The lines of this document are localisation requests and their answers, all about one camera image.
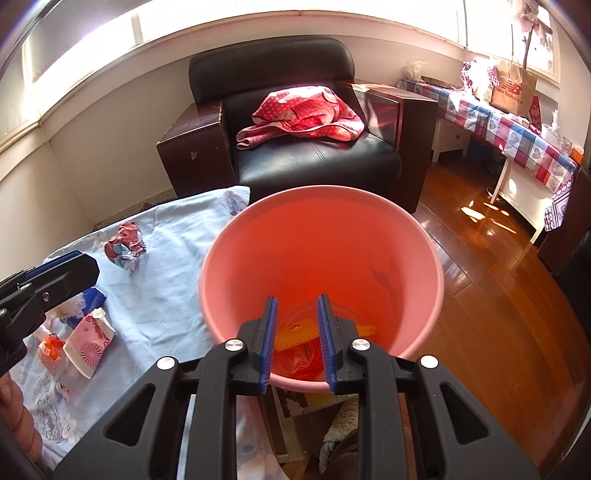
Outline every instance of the silver screw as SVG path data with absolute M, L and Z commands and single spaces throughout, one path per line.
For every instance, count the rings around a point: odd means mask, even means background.
M 355 340 L 353 340 L 351 346 L 355 350 L 363 351 L 367 350 L 371 346 L 371 343 L 369 343 L 365 338 L 356 338 Z
M 439 365 L 439 360 L 432 355 L 425 355 L 421 357 L 421 365 L 425 368 L 435 368 Z
M 238 350 L 242 350 L 242 348 L 244 348 L 244 343 L 238 338 L 233 338 L 232 340 L 228 340 L 226 342 L 226 350 L 231 352 L 237 352 Z
M 156 366 L 160 370 L 170 370 L 172 367 L 174 367 L 174 364 L 174 358 L 172 358 L 171 356 L 164 356 L 160 360 L 158 360 Z

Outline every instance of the chair backrest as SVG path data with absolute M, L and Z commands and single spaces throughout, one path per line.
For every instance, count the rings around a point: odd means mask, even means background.
M 330 37 L 298 35 L 252 40 L 195 55 L 189 83 L 196 104 L 223 100 L 226 129 L 236 133 L 270 92 L 302 85 L 335 88 L 352 80 L 355 64 L 345 45 Z

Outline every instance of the checkered tablecloth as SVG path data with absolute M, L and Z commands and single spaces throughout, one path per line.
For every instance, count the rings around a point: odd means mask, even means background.
M 398 87 L 436 100 L 437 115 L 474 132 L 496 146 L 552 192 L 552 204 L 545 211 L 545 229 L 562 224 L 570 195 L 572 177 L 579 168 L 574 160 L 561 155 L 546 140 L 508 115 L 460 91 L 401 80 Z

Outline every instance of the triangular cutout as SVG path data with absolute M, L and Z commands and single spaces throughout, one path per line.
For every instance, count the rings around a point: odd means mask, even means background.
M 120 412 L 107 429 L 105 436 L 109 440 L 130 447 L 137 445 L 155 391 L 154 385 L 146 385 L 140 394 Z
M 440 388 L 458 443 L 466 445 L 487 437 L 488 427 L 462 400 L 453 387 L 448 383 L 442 383 Z

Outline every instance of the wooden floor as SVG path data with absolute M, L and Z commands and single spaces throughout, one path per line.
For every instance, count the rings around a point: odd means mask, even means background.
M 446 290 L 420 355 L 437 356 L 547 473 L 585 417 L 591 349 L 531 232 L 510 210 L 485 205 L 494 182 L 455 153 L 427 173 L 414 216 L 439 252 Z M 474 221 L 462 207 L 485 218 Z

